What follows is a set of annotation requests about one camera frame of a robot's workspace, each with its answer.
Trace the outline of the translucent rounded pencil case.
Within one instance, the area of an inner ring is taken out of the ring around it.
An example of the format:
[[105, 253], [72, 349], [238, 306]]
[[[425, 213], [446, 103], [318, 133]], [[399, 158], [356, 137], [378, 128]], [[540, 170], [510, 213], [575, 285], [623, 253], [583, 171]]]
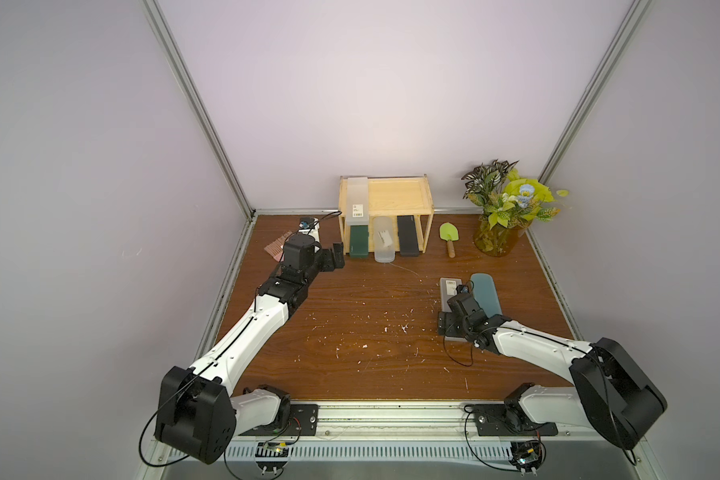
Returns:
[[374, 259], [378, 263], [392, 263], [395, 259], [393, 220], [387, 216], [373, 219]]

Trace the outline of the dark green pencil case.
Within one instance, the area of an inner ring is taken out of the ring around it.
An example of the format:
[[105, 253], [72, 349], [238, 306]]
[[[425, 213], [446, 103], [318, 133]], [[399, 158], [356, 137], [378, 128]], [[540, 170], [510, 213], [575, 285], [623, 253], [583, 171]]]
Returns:
[[350, 227], [349, 255], [351, 258], [366, 258], [369, 254], [369, 230], [367, 225]]

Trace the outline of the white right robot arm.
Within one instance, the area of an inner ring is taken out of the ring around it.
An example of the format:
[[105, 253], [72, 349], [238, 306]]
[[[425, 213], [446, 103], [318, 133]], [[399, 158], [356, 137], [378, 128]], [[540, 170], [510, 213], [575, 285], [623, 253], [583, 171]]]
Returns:
[[555, 336], [502, 314], [489, 314], [468, 286], [441, 282], [437, 332], [499, 356], [523, 360], [567, 381], [565, 387], [526, 383], [503, 401], [494, 418], [522, 434], [566, 424], [591, 428], [629, 451], [664, 414], [668, 403], [616, 341], [594, 343]]

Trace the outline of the frosted pencil case with barcode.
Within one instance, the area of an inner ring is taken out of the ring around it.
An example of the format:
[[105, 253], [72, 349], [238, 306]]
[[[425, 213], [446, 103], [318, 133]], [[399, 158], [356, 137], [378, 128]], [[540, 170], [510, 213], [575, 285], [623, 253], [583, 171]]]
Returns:
[[369, 179], [350, 177], [346, 185], [346, 224], [367, 225], [369, 222]]

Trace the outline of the frosted pencil case small label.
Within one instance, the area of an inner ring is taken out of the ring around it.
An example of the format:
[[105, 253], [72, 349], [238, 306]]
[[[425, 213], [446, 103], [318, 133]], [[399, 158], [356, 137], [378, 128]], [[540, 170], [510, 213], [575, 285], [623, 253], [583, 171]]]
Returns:
[[466, 341], [464, 325], [468, 312], [460, 297], [465, 291], [460, 279], [440, 279], [441, 311], [438, 313], [437, 332], [447, 341]]

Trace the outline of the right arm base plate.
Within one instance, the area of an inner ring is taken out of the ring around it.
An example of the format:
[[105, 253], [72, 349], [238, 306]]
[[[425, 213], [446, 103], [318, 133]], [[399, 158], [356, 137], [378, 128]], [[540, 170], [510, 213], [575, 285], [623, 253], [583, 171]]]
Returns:
[[466, 405], [479, 436], [557, 436], [559, 430], [552, 422], [536, 423], [525, 413], [505, 404], [488, 403]]

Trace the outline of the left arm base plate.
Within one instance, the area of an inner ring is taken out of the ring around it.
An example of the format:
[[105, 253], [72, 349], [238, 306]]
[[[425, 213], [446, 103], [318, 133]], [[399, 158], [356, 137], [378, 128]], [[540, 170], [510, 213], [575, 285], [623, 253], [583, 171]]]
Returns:
[[291, 403], [281, 407], [271, 423], [249, 429], [242, 436], [315, 436], [318, 420], [318, 404]]

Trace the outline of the teal pencil case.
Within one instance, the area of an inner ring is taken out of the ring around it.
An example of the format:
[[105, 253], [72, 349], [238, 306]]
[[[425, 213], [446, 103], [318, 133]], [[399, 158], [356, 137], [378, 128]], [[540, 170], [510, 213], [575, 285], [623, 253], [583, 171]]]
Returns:
[[502, 314], [494, 279], [486, 273], [475, 273], [470, 277], [473, 297], [487, 317]]

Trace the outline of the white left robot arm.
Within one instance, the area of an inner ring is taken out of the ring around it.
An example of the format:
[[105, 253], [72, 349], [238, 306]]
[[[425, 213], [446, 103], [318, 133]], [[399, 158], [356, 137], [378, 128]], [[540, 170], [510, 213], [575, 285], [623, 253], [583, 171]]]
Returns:
[[174, 366], [163, 377], [151, 421], [155, 439], [212, 464], [237, 436], [257, 429], [284, 432], [290, 425], [288, 393], [262, 385], [236, 394], [236, 386], [269, 338], [307, 299], [317, 275], [344, 265], [342, 243], [326, 248], [311, 235], [290, 236], [278, 266], [235, 326], [191, 366]]

